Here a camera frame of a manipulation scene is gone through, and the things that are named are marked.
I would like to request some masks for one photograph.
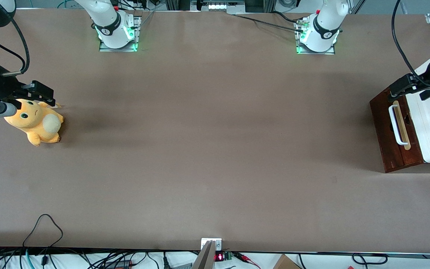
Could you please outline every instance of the table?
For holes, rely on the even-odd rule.
[[[156,12],[136,53],[99,53],[83,10],[15,19],[19,79],[52,87],[66,122],[36,148],[0,119],[0,245],[49,213],[60,247],[430,253],[430,174],[382,173],[369,109],[408,72],[389,16],[348,15],[335,56],[221,12]],[[430,58],[423,16],[396,27],[413,66]],[[12,26],[0,42],[22,53]],[[0,50],[0,64],[20,63]],[[57,235],[44,220],[28,243]]]

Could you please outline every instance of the stuffed animal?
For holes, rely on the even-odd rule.
[[[27,133],[28,140],[35,146],[44,143],[58,143],[61,138],[58,131],[64,117],[48,108],[44,102],[18,99],[21,109],[16,114],[4,119],[12,126]]]

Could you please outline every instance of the gray bracket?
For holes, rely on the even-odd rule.
[[[222,250],[222,239],[221,238],[202,238],[200,243],[200,249],[203,249],[207,241],[215,241],[216,251]]]

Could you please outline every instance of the cable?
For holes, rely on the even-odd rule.
[[[254,266],[258,267],[258,269],[261,269],[261,267],[258,266],[258,264],[256,264],[255,262],[249,262],[249,264],[253,264]]]
[[[396,30],[394,27],[394,19],[396,17],[396,12],[398,11],[398,7],[399,7],[399,3],[401,2],[401,0],[396,1],[396,5],[394,6],[394,10],[393,10],[393,15],[391,17],[391,32],[392,32],[392,36],[393,36],[393,40],[394,40],[394,44],[396,44],[396,48],[398,48],[399,53],[401,53],[401,56],[404,60],[404,62],[406,63],[406,65],[408,66],[409,70],[411,71],[411,73],[413,74],[413,76],[419,80],[419,82],[421,82],[422,84],[426,85],[427,87],[430,87],[430,84],[428,84],[427,82],[423,81],[418,74],[416,74],[416,71],[414,70],[414,68],[412,68],[411,63],[409,63],[408,58],[406,57],[406,55],[404,54],[404,51],[402,51],[401,46],[399,45],[398,42],[398,38],[396,37]]]
[[[355,259],[355,257],[360,257],[363,260],[363,262],[358,262]],[[363,255],[361,255],[360,253],[353,253],[353,255],[351,256],[351,259],[353,259],[353,262],[355,262],[355,263],[357,263],[359,265],[364,265],[366,267],[366,269],[368,269],[368,267],[367,267],[368,265],[381,265],[381,264],[387,263],[387,256],[384,255],[383,257],[385,258],[385,260],[382,261],[382,262],[366,262],[366,260],[364,259]]]
[[[296,0],[279,0],[280,5],[284,7],[293,7],[296,3]]]
[[[285,27],[285,26],[281,26],[281,25],[277,25],[277,24],[271,24],[269,22],[263,22],[263,21],[260,21],[260,20],[257,20],[257,19],[253,19],[253,18],[249,18],[249,17],[244,17],[244,16],[240,16],[240,15],[234,15],[234,16],[235,17],[239,17],[239,18],[243,18],[243,19],[247,19],[247,20],[251,20],[251,21],[254,21],[254,22],[260,22],[262,24],[270,25],[270,26],[273,26],[273,27],[278,27],[278,28],[281,28],[281,29],[287,29],[287,30],[291,30],[291,31],[295,31],[295,32],[300,32],[300,33],[303,32],[303,30],[301,30],[301,29],[295,29],[295,28]]]
[[[278,12],[278,11],[276,11],[276,10],[273,10],[271,13],[278,14],[278,15],[280,15],[281,17],[283,17],[283,19],[285,19],[285,20],[287,20],[287,21],[289,21],[289,22],[293,22],[294,24],[295,24],[298,20],[302,20],[302,19],[304,18],[304,17],[301,17],[301,18],[298,18],[298,19],[294,19],[294,20],[292,20],[292,19],[290,19],[290,18],[286,17],[286,16],[285,16],[285,14],[283,14],[283,13],[281,13],[281,12]]]
[[[300,257],[300,263],[302,264],[303,269],[306,269],[303,263],[302,255],[300,253],[298,253],[298,257]]]
[[[29,252],[28,252],[28,249],[26,249],[26,259],[28,260],[29,267],[31,267],[31,269],[35,269],[35,268],[34,268],[34,265],[32,265],[31,259],[29,259]]]
[[[154,10],[152,10],[152,12],[145,18],[145,20],[140,24],[140,27],[142,27],[142,25],[144,25],[144,23],[150,18],[150,16],[152,16],[153,14],[154,14],[154,12],[155,12],[155,10],[157,9],[157,8],[159,8],[158,6],[156,6],[156,7],[154,7]]]
[[[3,264],[3,267],[2,267],[1,269],[5,269],[5,268],[6,268],[7,263],[11,260],[12,256],[13,256],[15,253],[16,253],[16,251],[14,250],[14,251],[12,252],[12,254],[9,256],[9,259],[7,259],[7,260],[6,260],[6,258],[4,259],[4,264]]]
[[[155,264],[157,264],[157,269],[160,269],[159,268],[159,263],[156,260],[152,259],[152,257],[149,255],[148,252],[146,252],[146,254],[147,254],[147,257],[149,257],[149,259],[153,260],[155,262]]]
[[[62,230],[62,229],[61,229],[61,228],[56,224],[56,222],[54,221],[53,217],[51,217],[51,215],[49,215],[49,214],[42,214],[41,216],[39,216],[39,218],[37,218],[36,224],[35,224],[35,225],[34,225],[34,227],[32,228],[31,232],[28,234],[28,236],[26,236],[25,240],[22,242],[22,247],[26,247],[24,244],[26,243],[26,241],[28,240],[28,238],[32,235],[32,233],[34,233],[34,230],[36,230],[36,226],[38,225],[39,221],[41,220],[41,218],[42,218],[43,216],[48,216],[48,217],[51,219],[51,221],[53,222],[54,226],[56,226],[56,228],[61,232],[61,236],[59,237],[59,239],[58,239],[58,240],[56,240],[56,241],[55,241],[54,243],[52,243],[51,245],[49,245],[49,247],[47,247],[47,248],[52,247],[54,244],[56,244],[57,242],[59,242],[59,241],[63,238],[63,236],[64,236],[64,232],[63,232],[63,230]]]
[[[49,259],[51,260],[51,264],[53,264],[54,269],[57,269],[56,264],[54,264],[53,257],[51,256],[51,253],[49,253]]]
[[[237,255],[235,255],[235,254],[234,254],[234,256],[235,256],[236,258],[238,258],[238,259],[241,259],[243,262],[246,262],[246,263],[252,264],[252,265],[254,265],[254,266],[258,267],[258,269],[261,269],[261,267],[260,267],[258,264],[256,264],[256,262],[252,261],[252,260],[251,260],[249,257],[247,257],[246,255],[243,255],[243,254],[241,254],[241,253],[238,253],[238,252],[237,252]]]
[[[3,11],[3,13],[6,15],[6,17],[8,17],[11,20],[12,24],[14,25],[14,28],[16,29],[19,37],[21,38],[22,46],[24,47],[24,51],[26,53],[26,64],[24,65],[24,68],[20,69],[19,72],[15,72],[15,73],[11,72],[10,75],[24,74],[28,70],[28,68],[29,68],[29,49],[28,49],[28,44],[26,43],[26,39],[24,39],[24,36],[22,35],[21,29],[19,29],[19,26],[16,23],[16,21],[13,19],[13,17],[9,13],[7,13],[6,9],[4,7],[2,7],[1,4],[0,4],[0,9],[1,9],[1,11]]]
[[[6,48],[5,46],[3,46],[1,44],[0,44],[0,48],[2,48],[3,50],[11,53],[12,55],[16,56],[19,60],[21,60],[21,63],[22,63],[21,69],[24,69],[24,67],[26,66],[26,61],[24,61],[24,59],[19,54],[15,53],[14,51]]]
[[[64,4],[64,8],[66,8],[66,6],[65,6],[65,4],[67,3],[67,2],[69,2],[69,1],[73,1],[73,0],[64,0],[64,1],[62,1],[62,2],[60,2],[59,3],[59,5],[57,5],[57,9],[62,5],[62,4]]]
[[[140,261],[136,262],[135,265],[141,263],[145,259],[145,257],[147,257],[147,252],[145,252],[144,257]]]
[[[145,10],[150,10],[150,9],[148,9],[147,7],[134,7],[134,6],[131,6],[131,5],[129,5],[129,3],[126,1],[126,0],[122,0],[122,1],[124,1],[124,3],[122,3],[121,1],[119,1],[119,0],[116,0],[116,2],[117,3],[119,3],[119,4],[121,4],[121,5],[125,5],[125,6],[127,6],[127,7],[131,7],[131,9],[133,9],[133,10],[136,10],[136,9],[145,9]]]

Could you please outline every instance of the white floor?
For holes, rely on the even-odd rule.
[[[272,269],[276,264],[280,254],[271,253],[244,253],[252,261],[256,262],[261,269]],[[144,253],[137,253],[132,258],[133,262],[138,262],[144,257]],[[167,252],[167,260],[170,266],[177,267],[188,263],[193,263],[196,255],[190,252]],[[90,254],[87,255],[91,262],[106,257],[106,254]],[[57,269],[87,269],[89,264],[79,255],[61,254],[52,255]],[[150,257],[158,262],[159,269],[163,269],[163,254],[162,252],[150,252]],[[300,267],[300,260],[296,254],[288,254],[288,257],[297,263]],[[30,256],[35,269],[41,269],[42,255],[37,257]],[[352,261],[351,256],[328,256],[328,255],[302,255],[306,269],[347,269],[352,266],[354,269],[365,269],[365,266],[358,265]],[[380,262],[384,258],[366,257],[367,262]],[[257,269],[255,266],[243,263],[237,259],[232,259],[224,262],[215,262],[215,269],[227,269],[236,266],[234,269]],[[23,269],[31,269],[25,256],[22,257]],[[13,257],[7,263],[7,269],[20,269],[19,256]],[[51,262],[45,266],[46,269],[53,269]],[[134,269],[157,269],[157,265],[149,258],[145,258],[140,264],[133,267]],[[388,262],[383,265],[369,265],[368,269],[430,269],[430,259],[407,259],[407,258],[389,258]]]

